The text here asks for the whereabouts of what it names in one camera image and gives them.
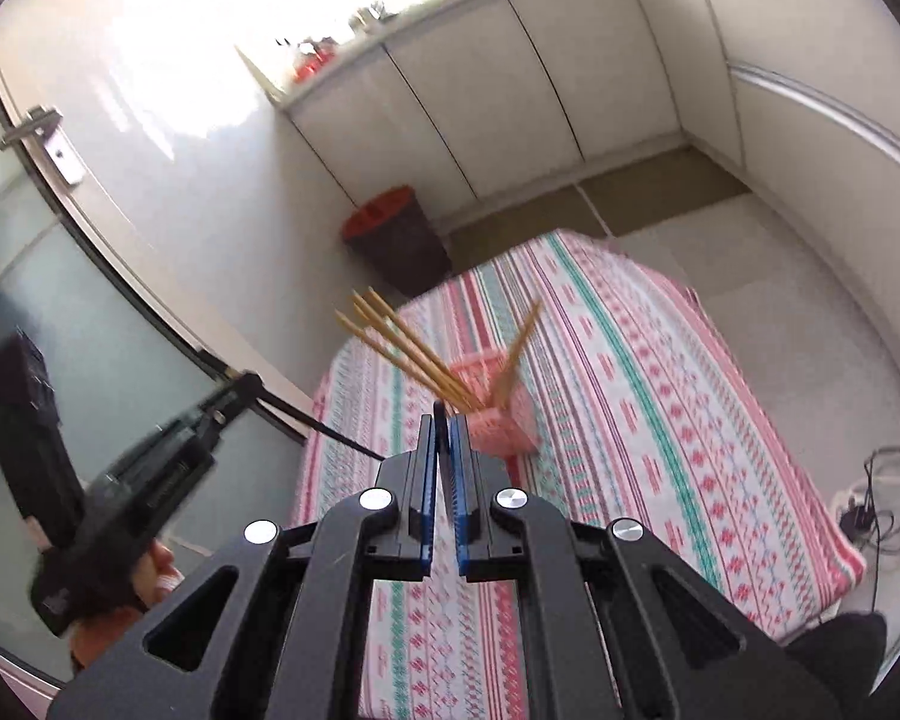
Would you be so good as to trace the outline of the person's left hand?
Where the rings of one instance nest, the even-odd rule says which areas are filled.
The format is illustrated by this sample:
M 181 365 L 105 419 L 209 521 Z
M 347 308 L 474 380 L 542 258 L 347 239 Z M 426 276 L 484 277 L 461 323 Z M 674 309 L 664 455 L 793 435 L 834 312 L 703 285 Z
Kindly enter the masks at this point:
M 73 670 L 79 673 L 97 660 L 144 614 L 162 603 L 182 580 L 183 574 L 175 567 L 172 550 L 160 541 L 153 541 L 131 575 L 136 600 L 131 605 L 119 606 L 74 624 L 69 637 Z

